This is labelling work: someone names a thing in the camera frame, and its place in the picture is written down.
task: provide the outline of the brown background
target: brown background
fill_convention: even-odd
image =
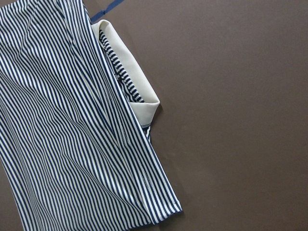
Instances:
[[[184,209],[138,230],[308,231],[308,1],[126,0],[104,18],[161,100],[153,146]],[[1,167],[0,231],[21,230]]]

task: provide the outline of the white collar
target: white collar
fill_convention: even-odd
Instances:
[[[149,125],[152,122],[153,116],[160,104],[160,101],[148,79],[110,22],[103,19],[95,24],[92,24],[91,27],[97,40],[99,39],[100,29],[106,35],[110,46],[121,61],[130,79],[133,81],[137,91],[144,99],[144,103],[129,102],[129,104],[134,111],[140,125]]]

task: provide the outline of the blue tape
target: blue tape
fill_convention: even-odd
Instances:
[[[119,5],[121,2],[123,2],[124,0],[114,0],[113,2],[111,2],[108,6],[106,10],[101,10],[99,11],[96,15],[94,15],[91,18],[91,23],[94,23],[96,20],[100,19],[103,15],[107,14],[109,11],[111,11],[114,7],[116,7],[117,5]]]

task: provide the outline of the striped shirt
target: striped shirt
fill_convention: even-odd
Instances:
[[[25,231],[124,231],[182,210],[142,130],[159,101],[82,0],[0,8],[0,94],[0,156]]]

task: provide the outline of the striped garment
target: striped garment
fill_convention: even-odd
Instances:
[[[124,231],[182,210],[142,130],[159,100],[82,0],[0,8],[0,94],[0,156],[25,231]]]

